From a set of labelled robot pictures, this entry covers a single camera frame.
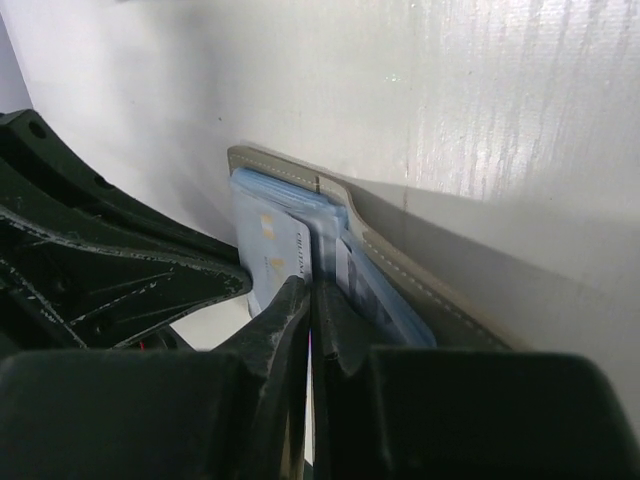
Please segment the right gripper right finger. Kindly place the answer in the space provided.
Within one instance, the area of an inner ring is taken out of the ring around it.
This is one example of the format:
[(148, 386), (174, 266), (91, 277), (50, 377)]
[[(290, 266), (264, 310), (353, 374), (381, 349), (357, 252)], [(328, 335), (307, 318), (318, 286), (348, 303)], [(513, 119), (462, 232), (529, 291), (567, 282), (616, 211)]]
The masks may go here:
[(570, 355), (409, 348), (313, 286), (318, 479), (635, 479), (605, 375)]

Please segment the grey leather card holder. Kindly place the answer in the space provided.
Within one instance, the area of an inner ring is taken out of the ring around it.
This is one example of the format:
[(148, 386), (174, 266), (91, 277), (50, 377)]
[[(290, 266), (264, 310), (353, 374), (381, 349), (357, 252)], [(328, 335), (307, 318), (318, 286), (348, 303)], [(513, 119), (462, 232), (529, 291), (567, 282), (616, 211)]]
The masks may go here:
[(439, 344), (495, 351), (528, 349), (523, 341), (472, 306), (464, 295), (372, 228), (354, 203), (349, 182), (322, 167), (250, 146), (232, 146), (227, 157), (231, 171), (241, 167), (253, 169), (345, 205), (350, 231), (358, 246), (431, 328)]

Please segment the white VIP card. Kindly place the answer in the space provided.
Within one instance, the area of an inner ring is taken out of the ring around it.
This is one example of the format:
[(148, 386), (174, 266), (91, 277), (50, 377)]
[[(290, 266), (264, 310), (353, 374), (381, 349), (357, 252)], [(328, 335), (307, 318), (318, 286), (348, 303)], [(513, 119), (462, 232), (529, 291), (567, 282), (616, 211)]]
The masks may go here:
[(311, 238), (307, 225), (269, 205), (236, 206), (241, 265), (249, 272), (250, 315), (261, 313), (291, 276), (312, 280)]

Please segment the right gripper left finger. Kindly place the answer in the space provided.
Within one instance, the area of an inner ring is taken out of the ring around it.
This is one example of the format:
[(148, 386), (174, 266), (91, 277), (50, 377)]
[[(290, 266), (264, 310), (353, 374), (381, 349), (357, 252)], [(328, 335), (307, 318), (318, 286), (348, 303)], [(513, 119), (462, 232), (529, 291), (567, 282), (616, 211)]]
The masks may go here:
[(291, 277), (261, 314), (209, 352), (7, 358), (2, 477), (300, 477), (309, 313), (309, 288)]

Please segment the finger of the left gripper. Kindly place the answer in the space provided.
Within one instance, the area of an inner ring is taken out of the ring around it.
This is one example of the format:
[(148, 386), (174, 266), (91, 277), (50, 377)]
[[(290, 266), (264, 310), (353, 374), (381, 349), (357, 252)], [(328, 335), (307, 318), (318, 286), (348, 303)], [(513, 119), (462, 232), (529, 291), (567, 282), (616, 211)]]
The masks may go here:
[(5, 349), (122, 349), (247, 293), (235, 248), (134, 203), (1, 202)]
[(30, 109), (1, 117), (1, 216), (64, 247), (240, 275), (236, 248), (110, 184)]

